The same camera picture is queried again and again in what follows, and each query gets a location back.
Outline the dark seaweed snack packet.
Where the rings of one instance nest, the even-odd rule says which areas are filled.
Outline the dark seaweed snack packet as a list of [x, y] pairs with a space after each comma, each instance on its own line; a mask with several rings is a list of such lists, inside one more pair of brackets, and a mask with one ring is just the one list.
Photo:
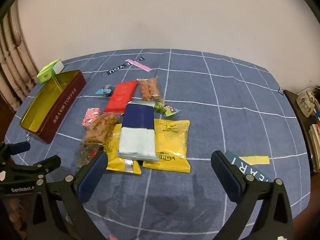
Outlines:
[[77, 161], [77, 168], [87, 165], [101, 148], [103, 148], [102, 143], [82, 142], [80, 144], [80, 154]]

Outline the yellow snack bag silver seam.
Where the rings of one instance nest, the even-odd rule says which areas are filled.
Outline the yellow snack bag silver seam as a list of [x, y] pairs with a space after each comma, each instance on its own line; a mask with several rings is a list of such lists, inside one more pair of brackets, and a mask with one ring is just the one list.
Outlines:
[[121, 124], [116, 124], [111, 134], [107, 137], [104, 151], [108, 156], [107, 170], [141, 175], [138, 161], [120, 158], [117, 155], [120, 139]]

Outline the clear bag brown snacks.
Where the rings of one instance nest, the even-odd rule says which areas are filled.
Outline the clear bag brown snacks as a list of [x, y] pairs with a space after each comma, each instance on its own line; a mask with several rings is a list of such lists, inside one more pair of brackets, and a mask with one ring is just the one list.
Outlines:
[[118, 123], [118, 116], [106, 113], [94, 120], [87, 128], [83, 139], [84, 144], [104, 144]]

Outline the pink patterned candy box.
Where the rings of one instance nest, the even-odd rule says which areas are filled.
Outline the pink patterned candy box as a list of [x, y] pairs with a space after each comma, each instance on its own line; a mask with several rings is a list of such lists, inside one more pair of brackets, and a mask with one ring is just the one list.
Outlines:
[[88, 127], [91, 123], [93, 123], [99, 116], [101, 115], [101, 110], [98, 107], [93, 107], [93, 108], [88, 108], [84, 118], [82, 120], [82, 127], [86, 128]]

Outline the blue white snack pack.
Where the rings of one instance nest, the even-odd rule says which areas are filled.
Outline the blue white snack pack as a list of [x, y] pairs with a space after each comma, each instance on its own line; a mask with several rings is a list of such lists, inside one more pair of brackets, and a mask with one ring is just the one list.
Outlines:
[[129, 160], [159, 161], [156, 155], [152, 101], [130, 101], [120, 130], [117, 155]]

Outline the blue candy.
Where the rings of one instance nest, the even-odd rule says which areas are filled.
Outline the blue candy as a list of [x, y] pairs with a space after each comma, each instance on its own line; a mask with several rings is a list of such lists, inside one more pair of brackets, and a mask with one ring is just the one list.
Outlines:
[[96, 91], [96, 95], [111, 96], [115, 90], [115, 85], [105, 85], [104, 88]]

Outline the red snack packet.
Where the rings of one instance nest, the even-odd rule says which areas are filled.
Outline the red snack packet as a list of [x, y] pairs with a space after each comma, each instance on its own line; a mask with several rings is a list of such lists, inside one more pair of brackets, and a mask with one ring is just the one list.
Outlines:
[[138, 81], [135, 80], [117, 84], [104, 109], [104, 113], [124, 113], [125, 107], [131, 101], [137, 85]]

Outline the yellow snack bag front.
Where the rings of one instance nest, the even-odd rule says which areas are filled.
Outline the yellow snack bag front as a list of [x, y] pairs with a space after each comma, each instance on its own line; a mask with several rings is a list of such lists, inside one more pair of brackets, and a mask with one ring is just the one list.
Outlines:
[[187, 161], [189, 120], [155, 119], [155, 145], [159, 161], [144, 161], [151, 170], [190, 173]]

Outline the green small snack packet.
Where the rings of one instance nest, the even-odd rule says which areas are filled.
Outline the green small snack packet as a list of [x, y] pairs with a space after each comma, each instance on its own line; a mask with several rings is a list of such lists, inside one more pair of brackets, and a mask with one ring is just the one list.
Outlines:
[[169, 117], [169, 116], [175, 115], [180, 111], [179, 109], [171, 107], [171, 106], [169, 106], [169, 105], [167, 105], [167, 104], [165, 104], [163, 102], [156, 102], [155, 103], [155, 109], [163, 112], [165, 117]]

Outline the clear pack orange biscuits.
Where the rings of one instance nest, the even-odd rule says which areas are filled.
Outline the clear pack orange biscuits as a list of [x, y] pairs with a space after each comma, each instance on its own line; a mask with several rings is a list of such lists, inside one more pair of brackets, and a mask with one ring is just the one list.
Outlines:
[[137, 79], [143, 101], [162, 102], [162, 96], [158, 87], [158, 77], [150, 79]]

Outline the red gold toffee tin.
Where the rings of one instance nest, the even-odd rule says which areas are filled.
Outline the red gold toffee tin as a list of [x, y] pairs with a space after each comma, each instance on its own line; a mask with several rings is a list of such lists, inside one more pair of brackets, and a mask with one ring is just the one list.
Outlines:
[[54, 75], [35, 95], [20, 120], [20, 126], [45, 143], [51, 143], [85, 85], [86, 80], [80, 70]]

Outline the beige patterned curtain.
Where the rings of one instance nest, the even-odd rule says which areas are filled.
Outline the beige patterned curtain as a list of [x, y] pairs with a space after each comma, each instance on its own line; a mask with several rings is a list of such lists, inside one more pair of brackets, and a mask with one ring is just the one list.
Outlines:
[[17, 111], [38, 83], [38, 70], [24, 40], [18, 2], [1, 20], [1, 97]]

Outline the green tissue pack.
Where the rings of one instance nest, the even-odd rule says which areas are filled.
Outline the green tissue pack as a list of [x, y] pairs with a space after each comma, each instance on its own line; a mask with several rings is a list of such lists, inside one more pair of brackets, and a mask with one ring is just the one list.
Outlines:
[[54, 75], [61, 73], [64, 67], [65, 66], [61, 59], [56, 59], [41, 69], [41, 71], [37, 74], [37, 80], [39, 83], [44, 84]]

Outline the blue checked tablecloth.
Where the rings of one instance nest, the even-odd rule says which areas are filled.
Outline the blue checked tablecloth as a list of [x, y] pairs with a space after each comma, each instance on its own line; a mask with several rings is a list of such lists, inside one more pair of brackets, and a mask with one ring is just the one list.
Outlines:
[[227, 56], [178, 49], [106, 51], [64, 61], [65, 70], [82, 72], [86, 85], [54, 139], [42, 142], [20, 126], [40, 90], [36, 86], [15, 114], [4, 137], [7, 143], [28, 141], [28, 152], [14, 157], [31, 165], [53, 155], [61, 166], [47, 176], [59, 181], [74, 174], [95, 154], [85, 149], [84, 118], [104, 110], [106, 85], [144, 79], [157, 82], [161, 98], [173, 111], [155, 111], [158, 162], [117, 157], [120, 127], [106, 144], [108, 171], [84, 205], [107, 238], [212, 239], [236, 204], [225, 194], [210, 164], [215, 150], [258, 180], [280, 178], [293, 216], [310, 199], [306, 146], [297, 117], [269, 70]]

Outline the floral box on shelf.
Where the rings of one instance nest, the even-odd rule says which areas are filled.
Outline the floral box on shelf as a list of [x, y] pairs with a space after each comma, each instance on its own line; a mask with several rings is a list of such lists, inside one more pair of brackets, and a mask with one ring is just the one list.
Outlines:
[[317, 99], [315, 98], [313, 92], [304, 91], [298, 96], [296, 103], [303, 115], [308, 118], [317, 105]]

